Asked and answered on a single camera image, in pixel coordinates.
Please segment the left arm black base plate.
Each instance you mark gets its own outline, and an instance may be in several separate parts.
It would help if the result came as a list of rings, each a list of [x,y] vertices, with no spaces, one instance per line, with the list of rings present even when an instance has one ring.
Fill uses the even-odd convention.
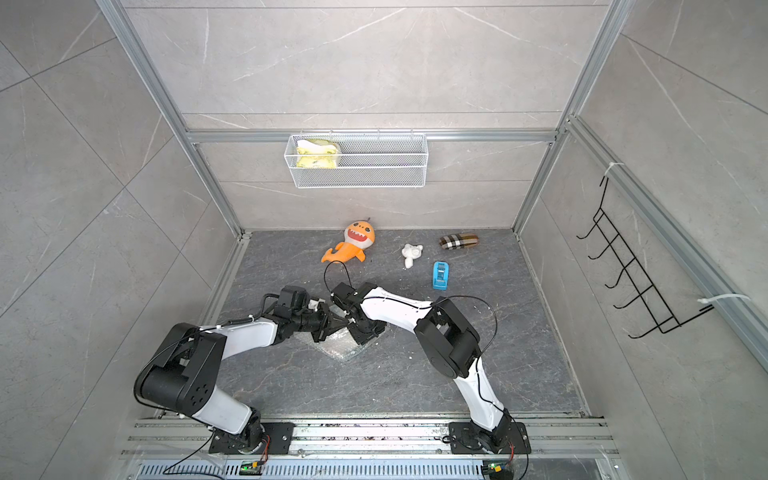
[[[238,434],[215,429],[208,452],[225,455],[285,455],[289,452],[295,424],[292,422],[256,422]]]

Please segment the clear bubble wrap sheet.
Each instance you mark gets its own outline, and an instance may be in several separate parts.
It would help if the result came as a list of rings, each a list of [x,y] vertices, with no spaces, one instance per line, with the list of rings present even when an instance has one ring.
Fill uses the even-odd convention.
[[[349,326],[354,325],[354,322],[335,304],[310,300],[308,307],[313,312],[326,313],[326,326],[319,332],[297,332],[294,338],[341,362],[359,355],[371,346],[371,343],[359,344],[353,338]]]

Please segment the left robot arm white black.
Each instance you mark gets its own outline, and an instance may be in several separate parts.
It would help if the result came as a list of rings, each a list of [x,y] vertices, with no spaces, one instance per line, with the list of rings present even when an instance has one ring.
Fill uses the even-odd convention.
[[[138,374],[133,393],[137,401],[190,417],[229,447],[251,453],[266,443],[261,415],[217,386],[222,361],[277,345],[296,332],[322,342],[347,325],[326,303],[314,301],[288,310],[270,307],[266,315],[215,326],[178,323]]]

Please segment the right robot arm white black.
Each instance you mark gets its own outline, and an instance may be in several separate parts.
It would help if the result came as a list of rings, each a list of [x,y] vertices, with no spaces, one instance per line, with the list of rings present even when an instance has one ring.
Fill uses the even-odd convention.
[[[450,298],[418,301],[370,283],[358,289],[340,283],[331,297],[363,334],[390,324],[415,335],[429,363],[454,381],[467,404],[475,434],[470,450],[496,454],[511,445],[515,423],[485,372],[479,333]]]

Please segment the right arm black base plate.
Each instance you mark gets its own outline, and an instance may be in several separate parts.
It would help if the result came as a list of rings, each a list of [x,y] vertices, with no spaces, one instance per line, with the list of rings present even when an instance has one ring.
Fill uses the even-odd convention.
[[[451,422],[441,441],[453,454],[530,454],[527,428],[523,423],[501,423],[495,430],[480,428],[472,422]]]

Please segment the blue tape dispenser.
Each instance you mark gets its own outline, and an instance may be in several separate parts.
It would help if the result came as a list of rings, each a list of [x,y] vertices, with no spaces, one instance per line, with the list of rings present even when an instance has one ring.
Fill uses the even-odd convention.
[[[432,286],[436,290],[446,291],[450,275],[450,266],[447,262],[436,261],[433,265]]]

